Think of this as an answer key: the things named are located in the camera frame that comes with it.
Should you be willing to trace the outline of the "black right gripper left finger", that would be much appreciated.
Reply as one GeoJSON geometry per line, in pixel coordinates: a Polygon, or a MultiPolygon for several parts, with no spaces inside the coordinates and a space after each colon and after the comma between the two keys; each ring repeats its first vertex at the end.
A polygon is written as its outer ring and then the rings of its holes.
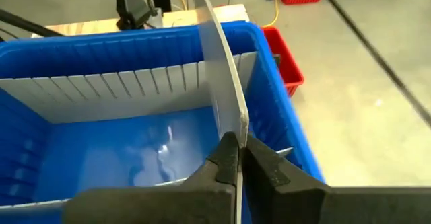
{"type": "Polygon", "coordinates": [[[179,185],[93,188],[67,201],[63,224],[236,224],[239,144],[233,132],[179,185]]]}

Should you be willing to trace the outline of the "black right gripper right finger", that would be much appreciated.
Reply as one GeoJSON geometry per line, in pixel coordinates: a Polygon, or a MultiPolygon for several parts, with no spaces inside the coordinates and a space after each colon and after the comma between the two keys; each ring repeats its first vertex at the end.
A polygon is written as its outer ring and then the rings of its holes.
{"type": "Polygon", "coordinates": [[[252,224],[431,224],[429,187],[331,187],[252,136],[242,169],[252,224]]]}

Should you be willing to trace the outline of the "large blue plastic bin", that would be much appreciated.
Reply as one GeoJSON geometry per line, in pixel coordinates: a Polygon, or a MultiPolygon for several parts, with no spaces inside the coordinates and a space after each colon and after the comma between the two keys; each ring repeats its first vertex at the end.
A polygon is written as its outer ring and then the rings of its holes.
{"type": "MultiPolygon", "coordinates": [[[[221,24],[257,138],[323,181],[267,40],[249,22],[221,24]]],[[[198,26],[0,43],[0,79],[136,71],[204,61],[198,26]]],[[[63,224],[67,201],[93,188],[179,185],[220,138],[212,104],[115,120],[0,120],[0,224],[63,224]]],[[[242,221],[252,224],[242,160],[242,221]]]]}

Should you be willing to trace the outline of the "grey slotted divider panel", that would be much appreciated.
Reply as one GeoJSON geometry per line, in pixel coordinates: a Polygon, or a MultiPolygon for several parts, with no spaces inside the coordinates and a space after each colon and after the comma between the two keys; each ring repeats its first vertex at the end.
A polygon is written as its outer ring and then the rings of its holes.
{"type": "Polygon", "coordinates": [[[241,224],[243,177],[240,152],[248,134],[248,112],[236,65],[210,0],[194,0],[210,99],[220,142],[207,158],[227,200],[216,203],[221,224],[241,224]]]}
{"type": "Polygon", "coordinates": [[[0,120],[115,120],[210,106],[205,61],[114,73],[0,79],[0,120]]]}

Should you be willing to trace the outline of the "empty red plastic basket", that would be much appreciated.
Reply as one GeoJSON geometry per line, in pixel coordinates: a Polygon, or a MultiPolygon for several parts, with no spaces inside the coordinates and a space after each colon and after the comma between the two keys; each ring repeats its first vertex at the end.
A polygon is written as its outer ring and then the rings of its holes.
{"type": "Polygon", "coordinates": [[[264,27],[262,31],[277,63],[285,89],[292,97],[304,83],[304,76],[281,32],[274,26],[264,27]]]}

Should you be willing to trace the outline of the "black diagonal bar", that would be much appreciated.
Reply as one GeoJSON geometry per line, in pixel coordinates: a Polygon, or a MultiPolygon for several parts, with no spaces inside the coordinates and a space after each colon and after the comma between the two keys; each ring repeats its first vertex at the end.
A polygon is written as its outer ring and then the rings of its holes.
{"type": "Polygon", "coordinates": [[[0,21],[7,24],[11,24],[17,28],[29,31],[42,37],[63,36],[63,34],[60,34],[59,32],[26,20],[3,9],[0,9],[0,21]]]}

